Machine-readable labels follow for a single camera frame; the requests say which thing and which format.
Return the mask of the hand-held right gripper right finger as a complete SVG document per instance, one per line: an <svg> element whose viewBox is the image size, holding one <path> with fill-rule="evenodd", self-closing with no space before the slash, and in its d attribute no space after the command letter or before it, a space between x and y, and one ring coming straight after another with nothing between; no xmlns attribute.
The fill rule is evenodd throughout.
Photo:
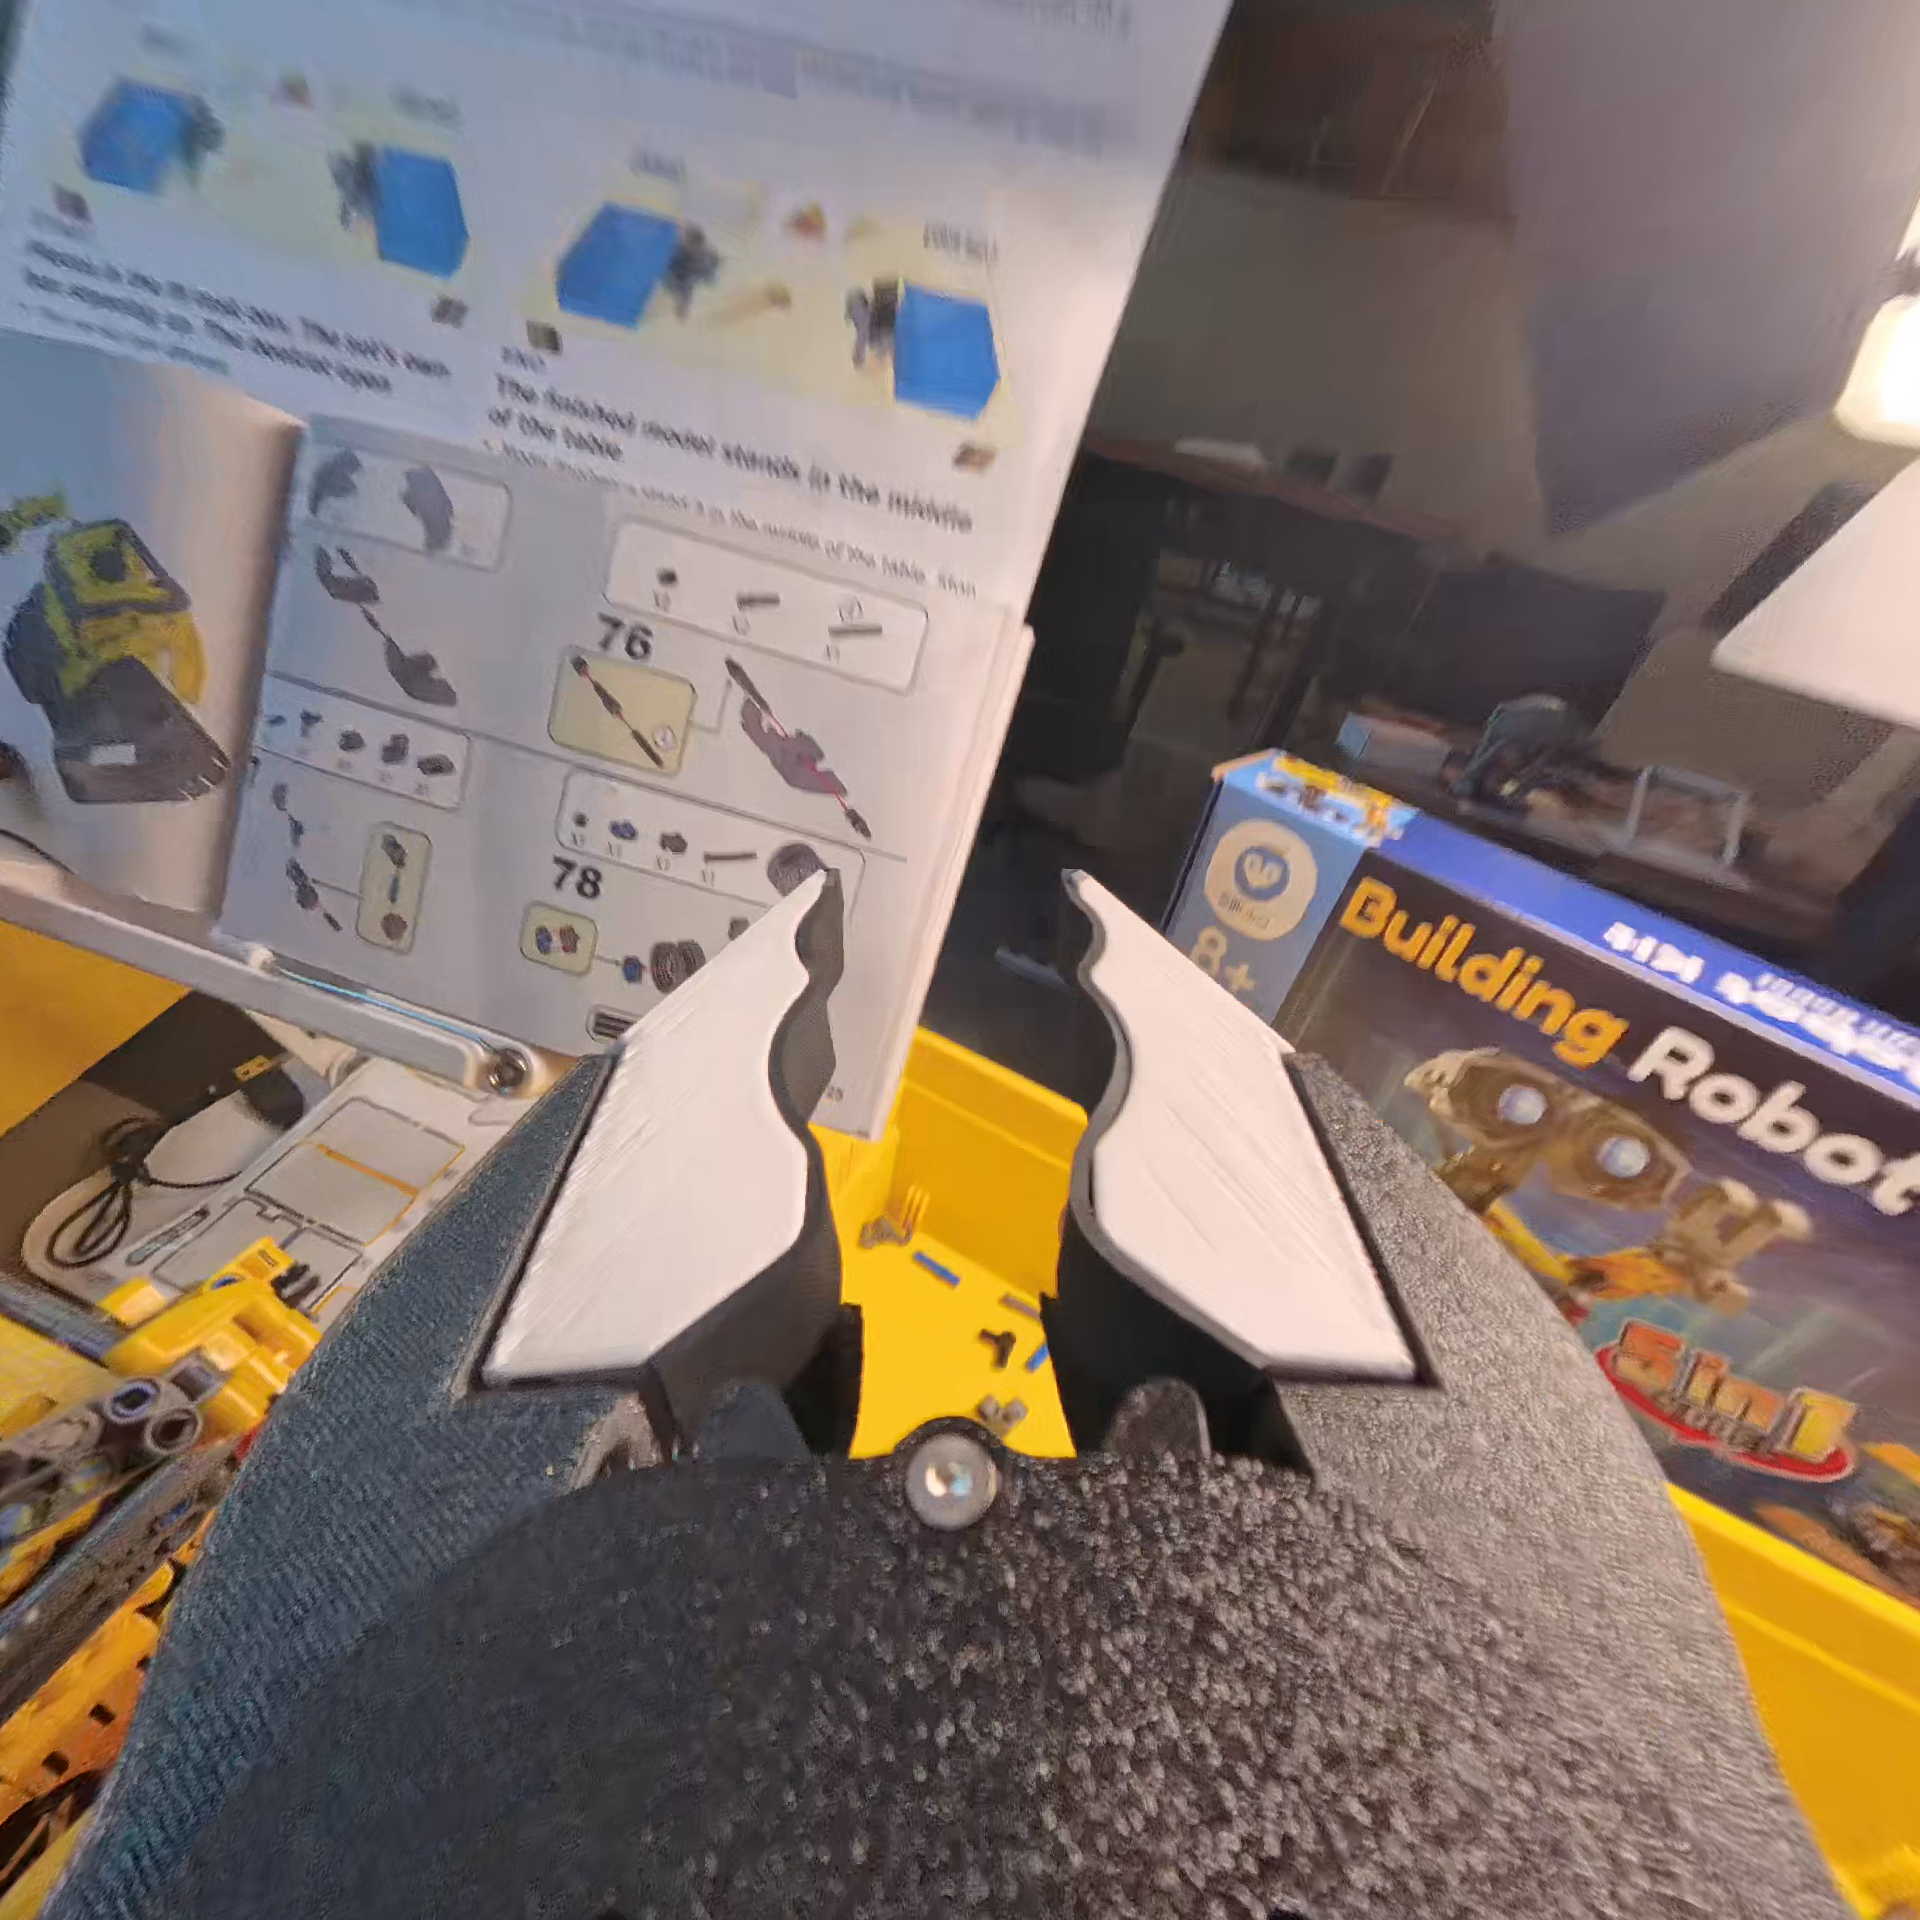
<svg viewBox="0 0 1920 1920"><path fill-rule="evenodd" d="M1115 1043L1075 1150L1078 1230L1259 1378L1418 1380L1294 1047L1094 874L1061 889L1091 935L1078 987Z"/></svg>

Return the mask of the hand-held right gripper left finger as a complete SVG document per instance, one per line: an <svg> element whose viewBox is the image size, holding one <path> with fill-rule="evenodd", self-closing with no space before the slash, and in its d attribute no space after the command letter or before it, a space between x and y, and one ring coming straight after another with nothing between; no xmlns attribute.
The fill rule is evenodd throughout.
<svg viewBox="0 0 1920 1920"><path fill-rule="evenodd" d="M789 1385L834 1330L840 1245L812 1113L836 1075L844 880L816 872L654 1006L586 1121L484 1351L488 1389Z"/></svg>

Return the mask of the yellow parts tray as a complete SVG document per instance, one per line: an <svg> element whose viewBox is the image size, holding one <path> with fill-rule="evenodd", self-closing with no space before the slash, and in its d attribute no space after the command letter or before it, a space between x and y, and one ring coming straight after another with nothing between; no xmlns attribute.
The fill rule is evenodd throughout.
<svg viewBox="0 0 1920 1920"><path fill-rule="evenodd" d="M1043 1304L1061 1251L1069 1163L1083 1113L956 1043L918 1032L896 1113L875 1142L823 1133L844 1223L846 1295L865 1310L869 1380L857 1454L879 1454L933 1414L981 1414L1019 1455L1069 1455L1043 1354ZM859 1251L859 1228L908 1187L930 1188L911 1249ZM959 1290L911 1267L926 1251ZM977 1330L1023 1331L1006 1372ZM1715 1583L1744 1685L1837 1894L1855 1916L1916 1916L1916 1607L1722 1513L1666 1481Z"/></svg>

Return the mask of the yellow tracked toy robot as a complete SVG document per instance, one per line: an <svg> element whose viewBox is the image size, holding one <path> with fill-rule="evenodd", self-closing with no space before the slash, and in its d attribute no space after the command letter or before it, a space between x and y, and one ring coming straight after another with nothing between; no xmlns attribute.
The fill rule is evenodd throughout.
<svg viewBox="0 0 1920 1920"><path fill-rule="evenodd" d="M2 1916L36 1916L330 1284L257 1237L185 1294L2 1277Z"/></svg>

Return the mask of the printed paper sheets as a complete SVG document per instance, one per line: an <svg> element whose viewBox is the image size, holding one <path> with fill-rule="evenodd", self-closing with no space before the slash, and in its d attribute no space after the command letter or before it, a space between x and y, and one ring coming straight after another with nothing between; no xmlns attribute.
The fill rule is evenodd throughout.
<svg viewBox="0 0 1920 1920"><path fill-rule="evenodd" d="M189 993L2 1133L2 1269L175 1300L270 1242L330 1318L526 1110Z"/></svg>

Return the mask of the blue toy set box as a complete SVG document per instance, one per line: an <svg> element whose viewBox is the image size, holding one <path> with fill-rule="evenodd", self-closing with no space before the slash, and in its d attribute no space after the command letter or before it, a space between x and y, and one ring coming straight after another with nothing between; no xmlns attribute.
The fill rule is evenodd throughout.
<svg viewBox="0 0 1920 1920"><path fill-rule="evenodd" d="M1916 1602L1916 1032L1290 756L1166 936L1535 1274L1666 1475Z"/></svg>

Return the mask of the dark wooden table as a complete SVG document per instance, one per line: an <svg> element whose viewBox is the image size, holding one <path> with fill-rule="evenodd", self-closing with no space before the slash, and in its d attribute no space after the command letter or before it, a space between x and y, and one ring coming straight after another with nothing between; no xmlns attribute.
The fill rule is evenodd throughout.
<svg viewBox="0 0 1920 1920"><path fill-rule="evenodd" d="M1206 673L1206 719L1280 748L1313 691L1392 651L1444 541L1381 507L1125 440L1080 449L1030 602L1011 776L1119 769L1155 697Z"/></svg>

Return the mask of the instruction booklet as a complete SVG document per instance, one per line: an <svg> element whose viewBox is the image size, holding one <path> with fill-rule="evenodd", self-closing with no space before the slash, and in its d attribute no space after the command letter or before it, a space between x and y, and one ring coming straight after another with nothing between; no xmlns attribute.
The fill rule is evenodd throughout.
<svg viewBox="0 0 1920 1920"><path fill-rule="evenodd" d="M2 832L554 1056L821 869L875 1140L1228 5L12 5Z"/></svg>

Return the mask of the softbox light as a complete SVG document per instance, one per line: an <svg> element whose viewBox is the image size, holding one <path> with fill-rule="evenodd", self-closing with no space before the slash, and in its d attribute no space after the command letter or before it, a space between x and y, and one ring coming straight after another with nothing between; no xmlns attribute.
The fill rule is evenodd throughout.
<svg viewBox="0 0 1920 1920"><path fill-rule="evenodd" d="M1718 639L1715 669L1916 733L1916 215L1833 417L1907 466Z"/></svg>

